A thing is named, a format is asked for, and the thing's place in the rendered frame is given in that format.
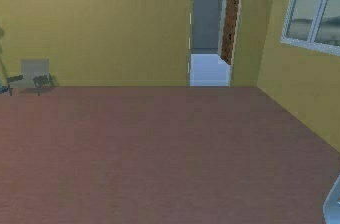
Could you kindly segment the brown wooden room door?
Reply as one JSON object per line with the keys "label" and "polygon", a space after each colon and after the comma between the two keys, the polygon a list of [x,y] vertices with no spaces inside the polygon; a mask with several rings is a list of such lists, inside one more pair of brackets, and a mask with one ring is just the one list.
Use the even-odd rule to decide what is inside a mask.
{"label": "brown wooden room door", "polygon": [[241,0],[222,0],[218,55],[231,64]]}

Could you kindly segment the grey framed window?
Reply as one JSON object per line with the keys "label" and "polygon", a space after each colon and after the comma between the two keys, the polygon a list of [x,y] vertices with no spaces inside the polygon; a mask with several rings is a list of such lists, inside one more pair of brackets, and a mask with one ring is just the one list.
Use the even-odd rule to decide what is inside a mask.
{"label": "grey framed window", "polygon": [[340,57],[340,0],[289,0],[280,41]]}

